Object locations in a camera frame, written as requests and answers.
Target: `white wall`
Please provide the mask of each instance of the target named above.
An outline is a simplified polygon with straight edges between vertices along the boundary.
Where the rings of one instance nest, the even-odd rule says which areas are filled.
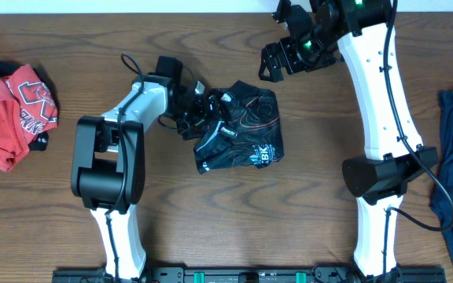
[[[0,0],[0,13],[270,13],[278,0]],[[311,10],[308,0],[293,0]],[[400,0],[400,12],[453,12],[453,0]]]

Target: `red cloth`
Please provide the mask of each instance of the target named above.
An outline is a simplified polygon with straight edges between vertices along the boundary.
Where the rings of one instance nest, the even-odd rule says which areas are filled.
[[[10,171],[29,153],[37,134],[57,127],[50,91],[30,65],[0,79],[0,169]]]

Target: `brown tabletop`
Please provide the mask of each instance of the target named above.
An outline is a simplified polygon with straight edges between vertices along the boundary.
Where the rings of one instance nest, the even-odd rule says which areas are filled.
[[[404,89],[426,145],[439,146],[437,95],[453,89],[453,13],[401,13],[397,53]],[[286,33],[267,14],[0,16],[0,59],[42,65],[57,88],[59,127],[48,149],[0,172],[0,282],[48,282],[58,267],[96,267],[105,254],[97,224],[72,195],[76,121],[116,106],[134,74],[159,55],[176,56],[206,87],[238,79],[276,94],[285,157],[263,170],[199,175],[197,141],[154,124],[145,136],[146,182],[138,204],[141,239],[154,261],[187,266],[311,266],[345,263],[357,238],[355,198],[341,175],[363,154],[363,125],[347,66],[258,80],[260,50]],[[438,225],[433,184],[409,185],[402,207]],[[453,266],[441,233],[400,218],[395,253],[402,265]]]

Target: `wooden table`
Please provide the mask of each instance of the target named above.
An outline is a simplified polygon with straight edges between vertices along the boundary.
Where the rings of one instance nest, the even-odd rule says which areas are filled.
[[[397,52],[411,114],[427,145],[439,145],[437,95],[453,88],[453,13],[402,13]],[[60,125],[44,153],[0,172],[0,282],[48,282],[58,267],[105,262],[97,224],[70,190],[76,121],[115,106],[134,74],[159,55],[176,56],[207,88],[238,79],[271,88],[282,115],[285,157],[263,170],[199,175],[193,145],[153,125],[145,137],[146,183],[138,205],[152,261],[188,266],[311,266],[345,263],[357,233],[355,198],[342,160],[363,154],[363,126],[348,69],[336,64],[258,80],[260,50],[286,33],[267,14],[0,16],[0,59],[41,64],[54,81]],[[437,225],[433,184],[409,185],[403,208]],[[404,265],[453,267],[440,233],[399,219],[396,257]]]

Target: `wooden surface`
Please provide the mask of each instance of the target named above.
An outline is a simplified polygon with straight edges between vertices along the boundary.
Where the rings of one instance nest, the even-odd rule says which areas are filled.
[[[402,13],[396,27],[411,114],[425,143],[439,145],[436,98],[453,88],[453,13]],[[58,267],[105,262],[101,235],[72,195],[70,174],[78,118],[102,114],[129,92],[134,75],[120,62],[122,52],[145,72],[158,55],[176,56],[207,87],[242,79],[271,88],[282,115],[285,157],[263,170],[199,175],[196,141],[149,129],[138,220],[151,259],[188,266],[347,262],[357,208],[341,162],[363,154],[355,91],[345,64],[260,82],[260,49],[284,36],[267,14],[0,16],[0,59],[44,66],[61,106],[48,149],[0,172],[0,282],[48,282]],[[411,183],[403,208],[437,225],[428,206],[432,187],[425,176]],[[441,265],[453,282],[440,233],[406,219],[396,230],[400,264]]]

